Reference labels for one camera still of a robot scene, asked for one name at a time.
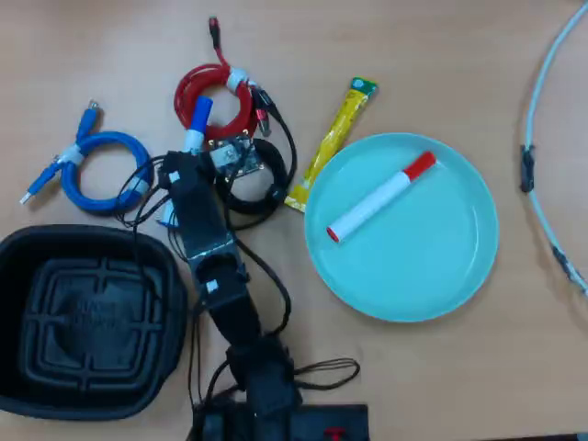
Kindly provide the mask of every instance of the yellow snack stick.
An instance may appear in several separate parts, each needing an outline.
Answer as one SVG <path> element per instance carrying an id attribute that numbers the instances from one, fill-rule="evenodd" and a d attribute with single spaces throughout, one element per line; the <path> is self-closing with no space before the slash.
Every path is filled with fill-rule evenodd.
<path id="1" fill-rule="evenodd" d="M 341 149 L 357 115 L 377 90 L 378 85 L 373 81 L 360 76 L 351 80 L 345 101 L 339 108 L 331 128 L 322 139 L 319 150 L 312 158 L 311 165 L 306 170 L 302 182 L 290 190 L 284 201 L 286 205 L 302 212 L 306 210 L 306 201 L 314 181 L 331 158 Z"/>

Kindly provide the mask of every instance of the light blue plate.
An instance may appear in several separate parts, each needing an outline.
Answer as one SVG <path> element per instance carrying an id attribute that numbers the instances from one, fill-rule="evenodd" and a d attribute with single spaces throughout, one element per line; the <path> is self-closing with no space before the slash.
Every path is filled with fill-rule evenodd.
<path id="1" fill-rule="evenodd" d="M 326 227 L 393 173 L 431 151 L 435 167 L 341 244 Z M 304 217 L 312 262 L 352 308 L 391 322 L 434 319 L 461 306 L 484 282 L 499 227 L 480 173 L 439 141 L 410 133 L 371 136 L 322 170 Z"/>

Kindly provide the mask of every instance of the black plastic container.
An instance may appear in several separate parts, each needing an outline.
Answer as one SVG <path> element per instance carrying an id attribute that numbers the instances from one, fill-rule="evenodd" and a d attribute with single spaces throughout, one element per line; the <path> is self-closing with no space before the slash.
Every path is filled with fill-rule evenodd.
<path id="1" fill-rule="evenodd" d="M 115 420 L 147 406 L 177 366 L 187 293 L 169 250 L 121 230 L 50 225 L 0 243 L 0 410 Z"/>

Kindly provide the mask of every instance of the table surface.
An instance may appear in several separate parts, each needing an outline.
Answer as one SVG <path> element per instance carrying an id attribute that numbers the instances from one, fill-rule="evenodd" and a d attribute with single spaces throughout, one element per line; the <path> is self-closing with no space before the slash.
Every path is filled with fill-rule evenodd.
<path id="1" fill-rule="evenodd" d="M 182 145 L 172 100 L 179 78 L 215 60 L 207 18 L 217 14 L 225 55 L 278 102 L 304 168 L 350 78 L 380 93 L 350 141 L 410 131 L 437 138 L 481 171 L 502 225 L 492 275 L 469 304 L 422 324 L 370 319 L 339 301 L 314 271 L 301 215 L 280 210 L 243 234 L 292 293 L 284 333 L 299 364 L 354 356 L 359 379 L 308 402 L 367 402 L 374 440 L 474 439 L 588 429 L 588 304 L 562 275 L 526 198 L 517 191 L 521 118 L 548 45 L 579 7 L 572 0 L 5 0 L 0 5 L 0 233 L 30 224 L 115 225 L 77 209 L 54 185 L 18 200 L 72 141 L 89 98 L 104 129 L 135 135 L 151 153 Z M 588 269 L 588 23 L 562 48 L 537 114 L 538 192 L 560 240 Z M 214 118 L 237 108 L 220 94 Z M 279 136 L 276 142 L 284 144 Z M 93 155 L 82 177 L 108 196 L 132 170 L 120 149 Z M 154 223 L 143 230 L 164 239 Z M 267 326 L 282 305 L 249 262 Z M 189 275 L 183 268 L 186 281 Z M 226 347 L 207 322 L 204 381 Z M 2 439 L 184 439 L 190 426 L 187 346 L 155 401 L 125 421 L 44 422 L 0 413 Z M 223 377 L 228 385 L 231 379 Z"/>

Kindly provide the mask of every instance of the black base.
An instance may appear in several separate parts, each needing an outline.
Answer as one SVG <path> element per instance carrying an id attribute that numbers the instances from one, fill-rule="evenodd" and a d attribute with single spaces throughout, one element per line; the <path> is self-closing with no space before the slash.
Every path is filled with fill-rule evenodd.
<path id="1" fill-rule="evenodd" d="M 307 405 L 285 417 L 255 418 L 246 405 L 232 403 L 223 412 L 207 416 L 203 438 L 203 441 L 337 440 L 369 440 L 366 405 Z"/>

